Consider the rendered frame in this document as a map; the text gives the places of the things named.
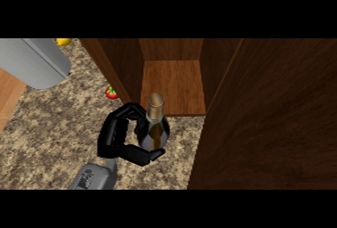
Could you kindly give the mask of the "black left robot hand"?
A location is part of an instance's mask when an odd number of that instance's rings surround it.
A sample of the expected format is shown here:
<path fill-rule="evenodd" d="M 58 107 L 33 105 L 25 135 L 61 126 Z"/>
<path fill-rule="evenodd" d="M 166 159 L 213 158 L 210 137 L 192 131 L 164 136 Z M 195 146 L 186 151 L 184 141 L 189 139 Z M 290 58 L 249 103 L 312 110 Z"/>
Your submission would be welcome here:
<path fill-rule="evenodd" d="M 139 145 L 126 144 L 129 121 L 139 122 L 145 113 L 142 106 L 133 102 L 110 113 L 98 138 L 98 156 L 101 158 L 121 158 L 144 167 L 166 153 L 164 147 L 147 151 Z"/>

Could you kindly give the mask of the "dark wine bottle gold neck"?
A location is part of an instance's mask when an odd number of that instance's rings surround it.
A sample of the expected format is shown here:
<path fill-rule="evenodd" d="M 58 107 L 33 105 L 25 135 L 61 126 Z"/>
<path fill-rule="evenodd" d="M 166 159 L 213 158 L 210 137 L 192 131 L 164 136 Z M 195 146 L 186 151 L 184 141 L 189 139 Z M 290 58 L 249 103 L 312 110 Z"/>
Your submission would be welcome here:
<path fill-rule="evenodd" d="M 163 95 L 152 93 L 148 99 L 148 110 L 145 117 L 138 122 L 139 146 L 147 151 L 158 150 L 167 144 L 170 136 L 170 125 L 163 114 Z"/>

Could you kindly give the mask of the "brown wooden open cabinet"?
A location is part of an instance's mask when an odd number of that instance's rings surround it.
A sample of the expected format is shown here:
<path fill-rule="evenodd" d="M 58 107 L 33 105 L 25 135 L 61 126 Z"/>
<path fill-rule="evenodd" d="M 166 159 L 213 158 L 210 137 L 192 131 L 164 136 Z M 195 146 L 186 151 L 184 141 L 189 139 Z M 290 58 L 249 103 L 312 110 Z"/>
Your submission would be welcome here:
<path fill-rule="evenodd" d="M 164 98 L 164 114 L 203 116 L 212 107 L 238 38 L 83 38 L 80 40 L 123 102 Z"/>

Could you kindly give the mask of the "dark brown wooden cabinet door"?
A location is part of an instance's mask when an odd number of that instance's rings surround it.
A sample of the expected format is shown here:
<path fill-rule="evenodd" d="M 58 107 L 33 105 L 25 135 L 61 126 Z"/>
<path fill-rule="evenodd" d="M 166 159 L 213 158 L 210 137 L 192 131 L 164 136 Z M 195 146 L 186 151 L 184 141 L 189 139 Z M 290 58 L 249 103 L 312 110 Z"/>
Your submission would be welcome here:
<path fill-rule="evenodd" d="M 241 41 L 188 186 L 337 189 L 337 38 Z"/>

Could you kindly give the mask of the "pale grey rounded appliance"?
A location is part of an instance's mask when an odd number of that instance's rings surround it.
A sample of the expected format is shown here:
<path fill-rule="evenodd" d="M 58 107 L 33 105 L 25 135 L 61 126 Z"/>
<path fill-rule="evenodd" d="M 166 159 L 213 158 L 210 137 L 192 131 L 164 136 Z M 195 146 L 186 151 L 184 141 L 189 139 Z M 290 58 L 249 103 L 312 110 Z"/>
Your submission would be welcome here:
<path fill-rule="evenodd" d="M 52 38 L 0 38 L 0 68 L 30 87 L 49 89 L 67 79 L 71 61 Z"/>

